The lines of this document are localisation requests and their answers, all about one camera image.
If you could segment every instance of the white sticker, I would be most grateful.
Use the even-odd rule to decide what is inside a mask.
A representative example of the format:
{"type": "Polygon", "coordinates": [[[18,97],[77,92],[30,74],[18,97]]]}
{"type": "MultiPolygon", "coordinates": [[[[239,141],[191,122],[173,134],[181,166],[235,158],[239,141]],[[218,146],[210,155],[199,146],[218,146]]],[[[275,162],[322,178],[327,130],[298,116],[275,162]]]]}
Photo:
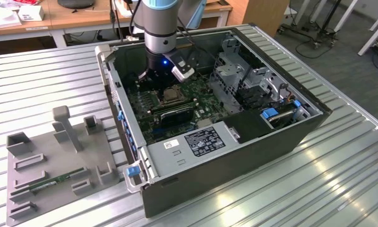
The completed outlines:
{"type": "Polygon", "coordinates": [[[178,145],[178,141],[177,140],[171,140],[166,143],[163,143],[165,149],[173,148],[178,145]]]}
{"type": "Polygon", "coordinates": [[[45,30],[47,29],[47,27],[29,27],[29,28],[25,28],[26,31],[33,31],[33,30],[45,30]]]}

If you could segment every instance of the motherboard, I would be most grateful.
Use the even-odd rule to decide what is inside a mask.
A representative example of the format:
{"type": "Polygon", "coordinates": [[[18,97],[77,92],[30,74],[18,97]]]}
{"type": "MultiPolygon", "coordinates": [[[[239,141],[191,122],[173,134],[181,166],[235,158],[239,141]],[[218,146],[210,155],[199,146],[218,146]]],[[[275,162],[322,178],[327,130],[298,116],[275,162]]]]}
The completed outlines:
{"type": "Polygon", "coordinates": [[[133,89],[127,98],[149,144],[202,128],[229,115],[209,87],[209,75],[198,74],[171,85],[162,95],[157,90],[133,89]]]}

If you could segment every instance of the metal bracket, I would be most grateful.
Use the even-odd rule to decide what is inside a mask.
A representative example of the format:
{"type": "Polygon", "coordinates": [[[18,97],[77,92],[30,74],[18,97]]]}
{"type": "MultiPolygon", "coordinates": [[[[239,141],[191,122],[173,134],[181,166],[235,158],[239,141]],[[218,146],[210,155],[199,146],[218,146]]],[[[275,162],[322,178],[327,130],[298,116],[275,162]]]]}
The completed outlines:
{"type": "Polygon", "coordinates": [[[123,173],[123,177],[125,177],[125,181],[126,181],[126,186],[127,186],[127,190],[130,193],[135,193],[135,192],[139,192],[139,189],[142,186],[145,186],[146,184],[149,184],[149,181],[145,180],[145,176],[143,176],[143,169],[142,169],[142,161],[141,160],[137,160],[135,162],[133,162],[133,164],[127,165],[123,167],[123,170],[122,170],[122,173],[123,173]],[[130,167],[134,167],[134,166],[138,166],[139,168],[139,179],[141,179],[141,184],[134,184],[133,183],[133,179],[129,177],[129,174],[127,174],[127,169],[130,167]]]}
{"type": "Polygon", "coordinates": [[[102,68],[103,60],[106,57],[111,54],[110,46],[107,44],[98,45],[94,47],[94,56],[95,60],[98,62],[98,68],[99,68],[99,73],[101,73],[101,79],[102,79],[102,84],[103,86],[107,85],[106,77],[105,77],[105,71],[102,68]]]}

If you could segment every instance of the green circuit board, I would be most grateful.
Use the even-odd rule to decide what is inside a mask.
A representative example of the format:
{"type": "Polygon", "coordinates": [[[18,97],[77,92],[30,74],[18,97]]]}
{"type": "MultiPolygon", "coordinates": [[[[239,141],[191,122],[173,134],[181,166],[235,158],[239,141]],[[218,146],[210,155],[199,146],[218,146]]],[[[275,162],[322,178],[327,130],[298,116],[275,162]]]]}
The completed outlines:
{"type": "Polygon", "coordinates": [[[130,92],[127,94],[130,105],[135,114],[138,125],[147,144],[153,144],[194,129],[198,129],[197,122],[209,119],[215,123],[226,117],[227,111],[219,105],[219,101],[202,76],[173,85],[170,88],[174,100],[159,100],[157,91],[130,92]],[[159,129],[158,119],[163,113],[185,108],[193,108],[194,114],[190,121],[159,129]]]}

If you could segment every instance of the black device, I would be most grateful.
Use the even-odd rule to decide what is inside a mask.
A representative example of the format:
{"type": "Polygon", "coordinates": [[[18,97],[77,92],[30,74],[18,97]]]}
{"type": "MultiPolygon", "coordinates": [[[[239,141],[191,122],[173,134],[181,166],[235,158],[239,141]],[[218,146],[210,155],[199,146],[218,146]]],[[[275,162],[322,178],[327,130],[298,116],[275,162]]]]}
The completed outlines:
{"type": "Polygon", "coordinates": [[[83,9],[94,5],[94,0],[57,0],[57,4],[67,9],[83,9]]]}

